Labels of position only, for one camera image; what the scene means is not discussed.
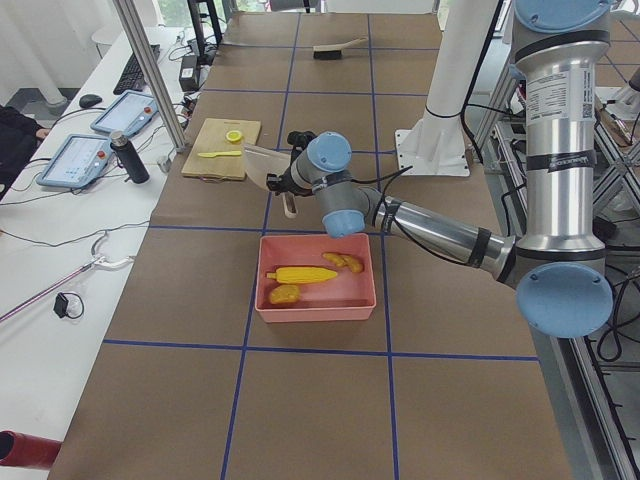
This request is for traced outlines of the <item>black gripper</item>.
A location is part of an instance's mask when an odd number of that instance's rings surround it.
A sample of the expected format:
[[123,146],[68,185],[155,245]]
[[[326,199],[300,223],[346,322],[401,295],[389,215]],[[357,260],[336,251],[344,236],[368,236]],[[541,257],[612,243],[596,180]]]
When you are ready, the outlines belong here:
[[281,175],[269,173],[266,186],[273,193],[291,193],[294,196],[311,196],[311,184],[297,172],[296,159],[304,152],[309,143],[316,138],[312,131],[291,131],[287,143],[291,146],[290,165]]

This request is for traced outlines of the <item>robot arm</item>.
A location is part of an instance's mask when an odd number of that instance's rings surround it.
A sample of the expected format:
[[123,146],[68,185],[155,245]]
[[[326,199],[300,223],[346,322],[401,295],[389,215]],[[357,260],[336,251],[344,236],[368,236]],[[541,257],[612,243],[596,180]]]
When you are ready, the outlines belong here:
[[335,132],[294,132],[293,156],[266,178],[277,194],[314,196],[326,232],[397,235],[450,263],[489,272],[516,292],[537,330],[591,334],[609,319],[605,247],[594,235],[595,67],[610,45],[607,1],[518,1],[509,64],[525,81],[526,229],[502,237],[356,182],[351,147]]

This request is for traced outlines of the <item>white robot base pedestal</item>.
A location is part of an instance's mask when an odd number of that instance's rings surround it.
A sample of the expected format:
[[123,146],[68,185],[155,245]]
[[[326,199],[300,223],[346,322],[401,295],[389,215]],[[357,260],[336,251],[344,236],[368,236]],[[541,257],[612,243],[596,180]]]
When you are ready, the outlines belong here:
[[501,9],[497,0],[450,3],[423,116],[411,129],[395,132],[398,165],[409,175],[470,175],[463,109]]

